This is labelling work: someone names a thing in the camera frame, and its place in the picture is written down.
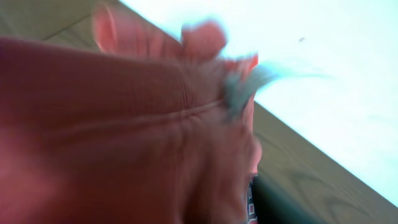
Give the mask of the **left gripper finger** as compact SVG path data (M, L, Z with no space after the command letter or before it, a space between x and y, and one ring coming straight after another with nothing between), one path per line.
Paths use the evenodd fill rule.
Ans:
M304 209L273 180L255 176L252 192L259 224L326 224Z

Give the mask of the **red t-shirt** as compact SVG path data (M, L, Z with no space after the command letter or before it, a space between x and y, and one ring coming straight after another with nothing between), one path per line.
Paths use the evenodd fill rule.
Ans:
M2 223L257 223L257 54L219 58L212 20L175 40L123 8L99 52L1 39Z

